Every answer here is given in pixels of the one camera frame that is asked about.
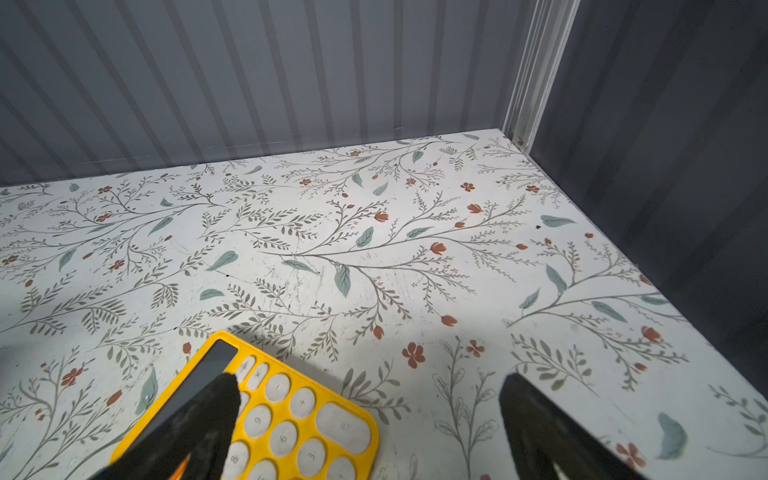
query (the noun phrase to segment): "calculator button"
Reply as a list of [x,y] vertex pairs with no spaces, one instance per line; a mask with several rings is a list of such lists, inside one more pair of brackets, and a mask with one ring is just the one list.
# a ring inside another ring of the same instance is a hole
[[290,399],[290,412],[298,419],[305,419],[315,409],[315,394],[304,387],[298,389]]
[[248,388],[251,390],[255,390],[259,388],[259,385],[261,385],[261,382],[264,380],[264,377],[266,377],[266,373],[270,371],[270,366],[266,363],[262,363],[258,367],[256,367],[256,371],[253,372],[253,375],[250,376],[248,379]]
[[355,480],[355,467],[346,457],[339,457],[333,461],[328,472],[328,480]]
[[371,443],[368,425],[335,403],[320,407],[316,424],[320,433],[355,455],[363,453]]
[[253,355],[243,360],[243,362],[239,367],[237,367],[237,370],[235,371],[235,378],[237,379],[237,383],[245,380],[245,376],[248,375],[248,372],[250,372],[254,365],[256,365],[256,357]]
[[235,480],[241,476],[248,465],[248,445],[243,442],[235,442],[230,445],[227,452],[227,460],[224,461],[224,469],[221,472],[221,478],[224,480]]
[[270,402],[282,402],[290,391],[290,379],[285,373],[278,373],[266,383],[264,394]]
[[266,405],[253,407],[243,421],[245,433],[252,439],[258,439],[270,429],[272,423],[272,412]]
[[296,457],[299,472],[305,477],[313,477],[320,473],[326,463],[326,447],[318,439],[309,439],[301,445]]
[[296,427],[291,422],[280,423],[270,436],[270,449],[278,457],[284,457],[293,451],[296,438],[299,436]]
[[277,480],[275,464],[269,460],[255,464],[248,474],[248,480]]
[[243,414],[243,410],[245,410],[246,405],[248,405],[248,401],[250,400],[250,395],[248,395],[245,392],[240,392],[240,409],[237,411],[237,416],[240,416]]

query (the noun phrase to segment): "calculator screen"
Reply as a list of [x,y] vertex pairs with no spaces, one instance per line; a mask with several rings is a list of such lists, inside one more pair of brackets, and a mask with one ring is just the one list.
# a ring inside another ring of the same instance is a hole
[[153,430],[183,407],[203,387],[219,376],[235,355],[237,355],[237,348],[223,340],[217,340],[187,378],[179,385],[173,395],[170,396],[168,401],[165,402],[163,408],[157,412],[144,430],[141,431],[141,434],[134,441],[134,445],[152,433]]

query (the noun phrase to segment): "calculator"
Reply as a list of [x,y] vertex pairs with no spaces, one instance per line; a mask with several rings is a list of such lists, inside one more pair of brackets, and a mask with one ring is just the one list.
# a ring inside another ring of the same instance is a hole
[[370,413],[228,332],[216,332],[115,449],[120,458],[222,372],[240,410],[224,480],[366,480],[379,447]]

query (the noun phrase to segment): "striped wall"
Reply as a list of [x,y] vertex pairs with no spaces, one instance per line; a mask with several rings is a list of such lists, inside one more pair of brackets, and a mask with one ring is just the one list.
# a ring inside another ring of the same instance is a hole
[[768,3],[582,0],[532,157],[768,390]]
[[531,0],[3,0],[0,184],[500,127]]

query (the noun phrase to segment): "floral pattern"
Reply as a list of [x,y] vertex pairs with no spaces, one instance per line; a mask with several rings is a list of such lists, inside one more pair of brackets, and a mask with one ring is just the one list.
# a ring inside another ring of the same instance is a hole
[[92,475],[220,329],[373,413],[373,478],[513,476],[510,372],[649,478],[768,465],[768,402],[498,130],[71,185],[0,195],[9,478]]

